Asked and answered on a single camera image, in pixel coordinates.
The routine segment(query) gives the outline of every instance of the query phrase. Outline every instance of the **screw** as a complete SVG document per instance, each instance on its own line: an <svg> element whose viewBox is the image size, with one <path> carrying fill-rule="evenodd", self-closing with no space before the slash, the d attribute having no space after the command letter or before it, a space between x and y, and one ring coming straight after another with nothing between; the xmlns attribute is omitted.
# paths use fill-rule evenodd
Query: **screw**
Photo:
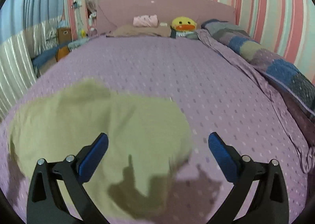
<svg viewBox="0 0 315 224"><path fill-rule="evenodd" d="M45 159L41 158L41 159L39 159L39 160L37 161L37 163L38 163L39 165L42 165L42 164L45 163Z"/></svg>
<svg viewBox="0 0 315 224"><path fill-rule="evenodd" d="M242 160L244 161L244 162L249 162L250 161L250 157L249 156L247 156L247 155L245 155L245 156L242 156Z"/></svg>
<svg viewBox="0 0 315 224"><path fill-rule="evenodd" d="M278 160L276 160L276 159L271 160L271 163L272 163L274 166L277 166L277 165L279 164Z"/></svg>
<svg viewBox="0 0 315 224"><path fill-rule="evenodd" d="M72 162L73 160L74 160L74 156L72 156L72 155L67 156L67 158L66 158L67 162Z"/></svg>

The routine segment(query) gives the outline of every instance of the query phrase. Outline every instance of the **cardboard box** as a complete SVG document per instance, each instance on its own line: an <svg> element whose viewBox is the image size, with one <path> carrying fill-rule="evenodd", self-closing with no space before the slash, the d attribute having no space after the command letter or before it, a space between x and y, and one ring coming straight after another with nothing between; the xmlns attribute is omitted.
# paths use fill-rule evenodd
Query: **cardboard box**
<svg viewBox="0 0 315 224"><path fill-rule="evenodd" d="M57 29L57 36L59 44L72 41L71 29L70 28L59 28Z"/></svg>
<svg viewBox="0 0 315 224"><path fill-rule="evenodd" d="M67 46L64 46L63 48L60 48L58 50L58 53L56 54L56 61L60 61L62 58L66 57L70 53L69 48Z"/></svg>

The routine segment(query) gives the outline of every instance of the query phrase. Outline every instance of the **blue gripper pad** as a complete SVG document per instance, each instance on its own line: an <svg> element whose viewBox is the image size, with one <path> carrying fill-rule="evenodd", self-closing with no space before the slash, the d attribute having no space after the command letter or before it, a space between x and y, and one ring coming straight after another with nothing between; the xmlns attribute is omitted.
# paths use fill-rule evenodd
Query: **blue gripper pad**
<svg viewBox="0 0 315 224"><path fill-rule="evenodd" d="M94 143L89 147L89 151L78 165L78 181L88 182L99 165L101 159L108 149L108 137L101 133Z"/></svg>
<svg viewBox="0 0 315 224"><path fill-rule="evenodd" d="M208 145L227 181L235 184L238 181L239 169L227 150L228 146L217 133L209 135Z"/></svg>

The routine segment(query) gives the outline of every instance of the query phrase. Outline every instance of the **purple bedspread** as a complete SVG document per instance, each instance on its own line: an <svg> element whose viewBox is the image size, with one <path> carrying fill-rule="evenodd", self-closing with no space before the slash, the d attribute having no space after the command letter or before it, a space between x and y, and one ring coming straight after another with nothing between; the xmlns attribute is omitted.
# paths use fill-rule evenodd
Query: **purple bedspread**
<svg viewBox="0 0 315 224"><path fill-rule="evenodd" d="M212 50L220 53L223 58L225 58L234 67L244 72L254 82L254 84L261 89L265 96L270 100L284 131L295 146L302 171L304 173L308 173L312 170L315 165L315 147L303 147L303 145L307 143L313 145L313 140L311 140L311 138L309 138L309 141L305 139L304 135L299 130L298 125L295 122L291 122L292 116L288 111L281 94L273 86L271 86L256 70L256 68L247 62L247 60L238 54L235 54L230 47L216 41L211 37L207 30L197 30L197 34L201 42L210 47Z"/></svg>
<svg viewBox="0 0 315 224"><path fill-rule="evenodd" d="M241 155L248 154L261 162L278 159L288 190L290 222L302 211L307 175L300 168L296 148L271 101L249 77L200 41L100 37L48 70L1 124L0 186L23 220L28 181L9 160L8 125L21 103L86 77L101 80L111 89L171 97L186 115L195 144L189 164L177 175L165 213L142 221L108 218L112 224L206 223L232 188L208 149L207 138L213 131ZM287 120L296 127L292 118ZM307 148L306 142L302 141L301 146ZM250 190L239 217L246 213L256 186Z"/></svg>

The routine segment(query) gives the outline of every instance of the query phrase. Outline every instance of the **wall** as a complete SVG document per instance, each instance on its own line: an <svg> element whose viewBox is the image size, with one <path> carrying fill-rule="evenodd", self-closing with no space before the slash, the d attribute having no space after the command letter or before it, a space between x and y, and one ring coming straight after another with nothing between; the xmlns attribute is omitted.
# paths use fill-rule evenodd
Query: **wall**
<svg viewBox="0 0 315 224"><path fill-rule="evenodd" d="M315 6L311 0L214 0L236 9L236 22L315 84Z"/></svg>
<svg viewBox="0 0 315 224"><path fill-rule="evenodd" d="M47 47L63 0L6 0L0 10L0 117L31 87L36 76L31 58Z"/></svg>

